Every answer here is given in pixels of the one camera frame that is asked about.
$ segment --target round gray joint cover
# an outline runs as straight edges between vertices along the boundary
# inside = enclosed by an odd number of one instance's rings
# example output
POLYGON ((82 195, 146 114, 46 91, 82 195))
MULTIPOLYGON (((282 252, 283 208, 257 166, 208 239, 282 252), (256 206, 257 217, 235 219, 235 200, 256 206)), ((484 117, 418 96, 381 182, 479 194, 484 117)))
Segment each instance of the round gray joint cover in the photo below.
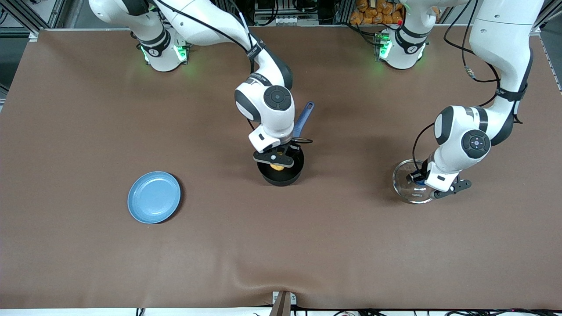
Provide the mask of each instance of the round gray joint cover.
POLYGON ((285 111, 291 107, 291 93, 281 85, 272 85, 265 90, 264 101, 273 110, 285 111))

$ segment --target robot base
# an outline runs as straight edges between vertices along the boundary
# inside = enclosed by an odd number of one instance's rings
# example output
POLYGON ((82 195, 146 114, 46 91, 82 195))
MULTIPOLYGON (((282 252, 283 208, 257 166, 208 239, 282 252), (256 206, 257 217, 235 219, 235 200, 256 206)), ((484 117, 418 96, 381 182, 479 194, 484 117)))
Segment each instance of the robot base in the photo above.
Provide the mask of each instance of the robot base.
POLYGON ((305 165, 305 155, 302 153, 302 148, 298 151, 288 151, 287 156, 293 159, 294 165, 280 171, 273 169, 270 164, 257 163, 257 168, 268 183, 277 187, 285 187, 294 183, 301 176, 302 168, 305 165))
MULTIPOLYGON (((418 166, 423 161, 416 160, 418 166)), ((416 166, 412 159, 405 160, 396 166, 392 174, 392 183, 394 190, 408 203, 423 204, 433 200, 433 189, 419 182, 408 183, 407 177, 410 173, 416 171, 416 166)))
POLYGON ((400 47, 395 40, 395 31, 391 29, 386 29, 382 31, 383 34, 388 34, 390 40, 387 42, 384 48, 376 49, 375 53, 378 51, 378 58, 386 62, 390 67, 396 69, 408 69, 413 67, 416 62, 421 58, 425 44, 418 49, 417 52, 413 54, 407 54, 404 49, 400 47))

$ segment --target table surface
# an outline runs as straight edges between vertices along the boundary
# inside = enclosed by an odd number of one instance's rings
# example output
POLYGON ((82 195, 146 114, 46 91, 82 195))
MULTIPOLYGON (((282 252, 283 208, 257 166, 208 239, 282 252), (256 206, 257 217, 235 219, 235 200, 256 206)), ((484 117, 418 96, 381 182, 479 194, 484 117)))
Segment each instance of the table surface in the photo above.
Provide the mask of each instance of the table surface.
MULTIPOLYGON (((398 71, 347 28, 256 29, 294 72, 297 113, 316 103, 302 177, 283 188, 233 102, 237 46, 157 73, 126 31, 41 32, 0 115, 0 307, 252 306, 289 290, 307 308, 562 309, 562 97, 538 37, 524 124, 463 172, 473 187, 426 205, 393 191, 418 132, 495 88, 466 76, 444 30, 398 71), (126 197, 153 170, 183 202, 144 225, 126 197)), ((436 145, 424 135, 419 157, 436 145)))

